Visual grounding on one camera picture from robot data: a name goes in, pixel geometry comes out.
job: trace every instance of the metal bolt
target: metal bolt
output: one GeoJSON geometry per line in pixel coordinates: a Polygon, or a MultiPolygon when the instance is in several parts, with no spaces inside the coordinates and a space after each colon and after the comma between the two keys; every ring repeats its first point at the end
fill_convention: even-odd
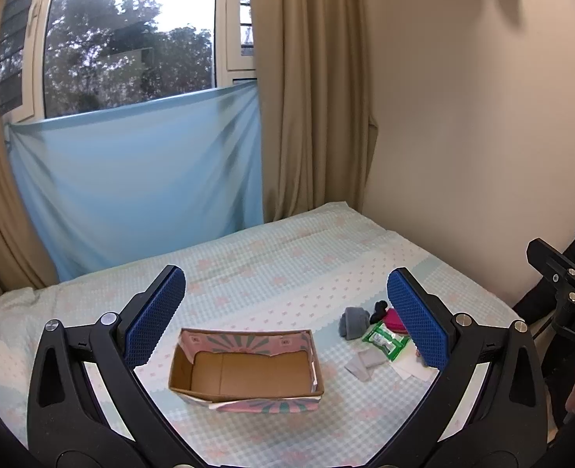
{"type": "Polygon", "coordinates": [[[527,331],[527,324],[521,320],[515,322],[515,329],[520,333],[525,333],[527,331]]]}
{"type": "Polygon", "coordinates": [[[46,324],[45,324],[45,331],[55,331],[58,326],[60,325],[60,322],[58,322],[57,320],[49,320],[46,324]]]}
{"type": "Polygon", "coordinates": [[[460,326],[467,327],[471,325],[471,317],[464,313],[456,316],[456,323],[460,326]]]}
{"type": "Polygon", "coordinates": [[[102,315],[101,317],[101,323],[104,326],[110,326],[112,325],[114,322],[117,321],[117,314],[116,313],[105,313],[104,315],[102,315]]]}

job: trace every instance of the bed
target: bed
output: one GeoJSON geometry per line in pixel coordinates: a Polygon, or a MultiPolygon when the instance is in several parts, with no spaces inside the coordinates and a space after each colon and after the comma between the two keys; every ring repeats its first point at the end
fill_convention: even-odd
{"type": "MultiPolygon", "coordinates": [[[[502,327],[517,318],[497,297],[397,233],[344,203],[326,204],[193,248],[1,296],[0,417],[21,442],[27,444],[28,386],[45,322],[88,324],[104,312],[120,311],[167,264],[186,273],[186,296],[148,364],[135,371],[180,435],[216,466],[359,466],[398,430],[434,376],[403,379],[385,365],[362,383],[343,366],[366,344],[338,335],[346,306],[371,312],[376,301],[386,299],[386,278],[396,267],[407,267],[452,312],[502,327]],[[218,413],[182,401],[167,388],[181,327],[311,329],[326,388],[319,410],[218,413]]],[[[111,427],[128,434],[96,369],[89,365],[88,371],[111,427]]]]}

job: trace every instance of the tree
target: tree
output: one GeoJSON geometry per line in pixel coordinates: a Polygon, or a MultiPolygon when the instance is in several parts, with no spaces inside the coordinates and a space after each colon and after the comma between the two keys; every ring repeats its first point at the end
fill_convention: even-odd
{"type": "Polygon", "coordinates": [[[53,0],[45,41],[48,118],[212,87],[212,37],[159,32],[158,0],[53,0]]]}

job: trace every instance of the green plastic package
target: green plastic package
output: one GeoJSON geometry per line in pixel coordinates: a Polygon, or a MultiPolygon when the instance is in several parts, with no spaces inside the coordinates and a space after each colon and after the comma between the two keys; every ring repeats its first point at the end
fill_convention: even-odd
{"type": "Polygon", "coordinates": [[[372,343],[380,348],[390,361],[398,357],[398,354],[407,345],[409,339],[408,336],[403,336],[387,329],[382,320],[374,325],[374,328],[369,333],[363,336],[364,342],[372,343]]]}

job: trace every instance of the open box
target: open box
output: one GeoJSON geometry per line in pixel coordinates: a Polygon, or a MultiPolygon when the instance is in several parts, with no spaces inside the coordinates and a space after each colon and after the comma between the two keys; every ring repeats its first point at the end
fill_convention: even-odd
{"type": "Polygon", "coordinates": [[[311,331],[265,333],[182,329],[168,388],[229,412],[317,410],[324,383],[311,331]]]}

